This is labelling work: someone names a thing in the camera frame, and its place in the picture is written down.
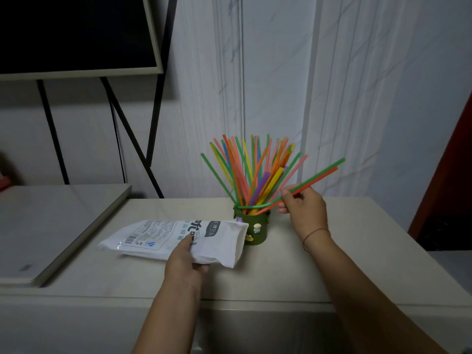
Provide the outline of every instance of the bundle of colorful straws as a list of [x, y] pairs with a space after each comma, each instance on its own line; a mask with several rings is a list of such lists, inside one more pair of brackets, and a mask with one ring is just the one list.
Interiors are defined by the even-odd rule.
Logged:
[[[226, 135], [223, 135], [221, 145], [216, 138], [213, 141], [214, 144], [210, 142], [211, 149], [230, 186], [233, 188], [235, 197], [233, 197], [203, 153], [201, 153], [202, 158], [204, 158], [211, 172], [213, 172], [236, 207], [248, 215], [261, 214], [279, 204], [282, 197], [277, 196], [277, 194], [308, 157], [308, 155], [302, 155], [299, 152], [287, 165], [295, 150], [295, 144], [288, 144], [287, 137], [281, 140], [277, 139], [275, 148], [271, 151], [272, 138], [267, 134], [266, 147], [261, 154], [261, 139], [259, 136], [251, 134], [251, 157], [244, 139], [240, 143], [237, 137], [232, 136], [228, 139]], [[290, 192], [295, 195], [310, 187], [315, 182], [335, 172], [338, 165], [344, 161], [344, 158], [338, 160], [305, 182], [292, 188]]]

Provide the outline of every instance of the black screen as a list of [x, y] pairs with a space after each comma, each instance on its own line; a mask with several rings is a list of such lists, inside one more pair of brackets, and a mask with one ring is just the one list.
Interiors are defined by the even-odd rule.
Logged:
[[156, 67], [143, 0], [2, 0], [0, 74]]

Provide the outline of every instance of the black television screen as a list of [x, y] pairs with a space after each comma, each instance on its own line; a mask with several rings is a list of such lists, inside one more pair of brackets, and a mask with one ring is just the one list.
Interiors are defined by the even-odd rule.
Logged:
[[3, 0], [0, 80], [161, 73], [148, 0]]

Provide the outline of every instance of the person's right arm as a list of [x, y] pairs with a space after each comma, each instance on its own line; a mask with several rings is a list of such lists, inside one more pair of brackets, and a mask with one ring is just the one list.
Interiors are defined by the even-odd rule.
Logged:
[[290, 220], [310, 252], [331, 301], [359, 353], [446, 353], [398, 309], [356, 266], [327, 231], [326, 204], [308, 188], [294, 198], [282, 190], [279, 212]]

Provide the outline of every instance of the bracelet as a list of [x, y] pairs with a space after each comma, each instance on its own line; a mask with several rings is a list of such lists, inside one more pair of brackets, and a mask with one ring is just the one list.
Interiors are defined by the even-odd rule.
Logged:
[[328, 234], [329, 234], [329, 236], [331, 236], [331, 232], [330, 232], [327, 228], [318, 228], [318, 229], [316, 229], [315, 231], [310, 232], [310, 233], [308, 234], [308, 236], [305, 237], [305, 239], [304, 239], [303, 242], [302, 242], [302, 246], [303, 246], [303, 249], [304, 249], [305, 251], [308, 252], [308, 250], [307, 250], [306, 247], [305, 247], [305, 241], [306, 241], [306, 239], [309, 238], [309, 237], [310, 237], [312, 234], [314, 234], [315, 232], [320, 231], [320, 230], [325, 230], [325, 231], [327, 231]]

